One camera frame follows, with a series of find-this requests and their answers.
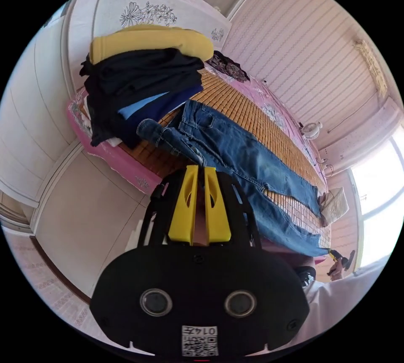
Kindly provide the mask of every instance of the light blue shirt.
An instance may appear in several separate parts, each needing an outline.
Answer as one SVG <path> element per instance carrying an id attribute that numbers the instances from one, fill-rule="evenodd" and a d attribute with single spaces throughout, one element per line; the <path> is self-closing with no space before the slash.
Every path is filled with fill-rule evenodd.
<path id="1" fill-rule="evenodd" d="M 151 96 L 149 98 L 142 99 L 139 102 L 133 103 L 127 107 L 123 107 L 122 109 L 118 110 L 118 113 L 121 114 L 125 120 L 130 118 L 136 111 L 141 109 L 143 106 L 147 105 L 149 102 L 159 98 L 160 96 L 165 95 L 168 92 L 160 93 L 158 95 Z"/>

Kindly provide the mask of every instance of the blue jeans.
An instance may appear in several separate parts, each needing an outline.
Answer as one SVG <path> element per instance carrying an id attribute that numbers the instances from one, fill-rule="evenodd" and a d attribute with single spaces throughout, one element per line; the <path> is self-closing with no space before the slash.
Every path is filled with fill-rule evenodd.
<path id="1" fill-rule="evenodd" d="M 263 193 L 268 189 L 291 196 L 320 216 L 318 189 L 220 112 L 189 100 L 167 127 L 145 119 L 137 134 L 171 154 L 234 176 L 251 203 L 261 236 L 307 256 L 327 254 L 319 247 L 319 235 L 295 225 Z"/>

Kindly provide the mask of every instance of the white wall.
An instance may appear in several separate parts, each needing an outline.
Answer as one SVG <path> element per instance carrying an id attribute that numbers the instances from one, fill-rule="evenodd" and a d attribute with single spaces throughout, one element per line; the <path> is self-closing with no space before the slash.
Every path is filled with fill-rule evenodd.
<path id="1" fill-rule="evenodd" d="M 0 189 L 33 207 L 55 165 L 76 139 L 66 117 L 63 20 L 42 28 L 29 43 L 0 106 Z"/>

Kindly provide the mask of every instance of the floral drawing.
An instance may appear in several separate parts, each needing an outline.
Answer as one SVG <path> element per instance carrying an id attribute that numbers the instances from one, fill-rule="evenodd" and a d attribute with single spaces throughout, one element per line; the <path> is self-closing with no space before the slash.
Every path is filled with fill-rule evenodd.
<path id="1" fill-rule="evenodd" d="M 222 28 L 220 28 L 219 30 L 217 30 L 217 28 L 214 28 L 210 35 L 212 37 L 212 40 L 220 42 L 223 39 L 224 30 Z"/>
<path id="2" fill-rule="evenodd" d="M 140 187 L 149 187 L 149 184 L 147 183 L 146 179 L 139 178 L 138 176 L 135 176 L 135 178 L 138 181 Z"/>
<path id="3" fill-rule="evenodd" d="M 142 9 L 136 2 L 129 2 L 119 20 L 122 28 L 139 24 L 158 23 L 170 26 L 177 23 L 173 8 L 164 4 L 151 5 L 149 1 Z"/>
<path id="4" fill-rule="evenodd" d="M 285 126 L 283 124 L 283 118 L 278 113 L 278 111 L 269 104 L 265 104 L 261 107 L 262 111 L 272 120 L 283 132 L 285 131 Z"/>

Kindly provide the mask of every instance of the bamboo mat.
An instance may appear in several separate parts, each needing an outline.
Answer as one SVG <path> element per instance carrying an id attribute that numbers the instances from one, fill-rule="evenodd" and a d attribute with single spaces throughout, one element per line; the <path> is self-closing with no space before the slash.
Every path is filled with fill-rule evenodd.
<path id="1" fill-rule="evenodd" d="M 216 109 L 252 133 L 260 143 L 271 150 L 292 171 L 312 185 L 317 186 L 319 194 L 327 190 L 309 160 L 257 105 L 221 78 L 206 70 L 202 70 L 201 74 L 204 90 L 194 95 L 192 100 Z M 159 123 L 166 126 L 178 112 L 177 109 L 168 113 Z M 189 163 L 187 159 L 171 155 L 147 141 L 142 141 L 133 150 L 130 150 L 123 143 L 120 144 L 120 147 L 161 178 Z M 270 191 L 266 191 L 265 194 L 282 208 L 296 225 L 312 234 L 320 234 L 320 247 L 330 247 L 331 227 L 322 227 L 320 219 L 309 208 L 290 196 L 279 195 Z"/>

